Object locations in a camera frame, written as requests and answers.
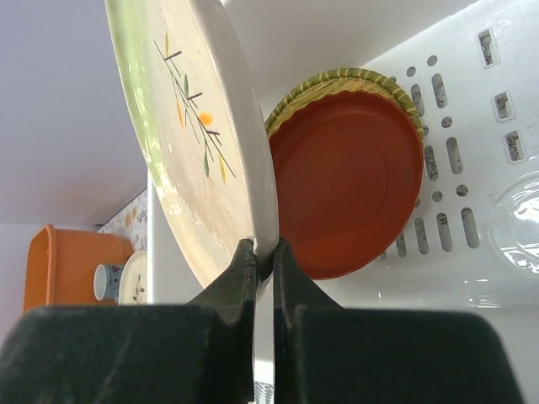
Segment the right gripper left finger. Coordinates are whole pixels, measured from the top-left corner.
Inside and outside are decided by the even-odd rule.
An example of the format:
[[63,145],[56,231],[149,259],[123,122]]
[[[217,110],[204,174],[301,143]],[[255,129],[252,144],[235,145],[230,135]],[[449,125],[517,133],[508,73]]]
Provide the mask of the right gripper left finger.
[[1,350],[4,403],[248,403],[254,398],[253,243],[174,305],[43,306]]

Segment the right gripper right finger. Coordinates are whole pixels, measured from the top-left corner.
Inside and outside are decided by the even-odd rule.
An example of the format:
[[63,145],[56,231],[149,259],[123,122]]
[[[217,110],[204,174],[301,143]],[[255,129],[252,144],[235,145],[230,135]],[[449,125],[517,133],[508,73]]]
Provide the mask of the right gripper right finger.
[[277,403],[520,403],[496,331],[466,312],[340,306],[274,251]]

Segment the red scalloped plastic plate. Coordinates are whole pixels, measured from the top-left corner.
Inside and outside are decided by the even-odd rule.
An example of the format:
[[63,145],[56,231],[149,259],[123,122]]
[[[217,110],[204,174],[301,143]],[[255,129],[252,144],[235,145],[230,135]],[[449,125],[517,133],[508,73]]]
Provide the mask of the red scalloped plastic plate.
[[269,143],[280,234],[311,278],[363,268],[407,224],[423,145],[398,106],[368,93],[329,95],[294,113]]

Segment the cream plate with leaf sprig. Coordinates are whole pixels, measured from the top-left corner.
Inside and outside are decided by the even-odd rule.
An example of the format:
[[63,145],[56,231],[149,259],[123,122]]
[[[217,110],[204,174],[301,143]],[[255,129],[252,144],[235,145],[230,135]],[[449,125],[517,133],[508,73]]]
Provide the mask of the cream plate with leaf sprig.
[[201,285],[242,239],[279,239],[275,174],[248,63],[219,1],[108,1],[125,101],[165,217]]

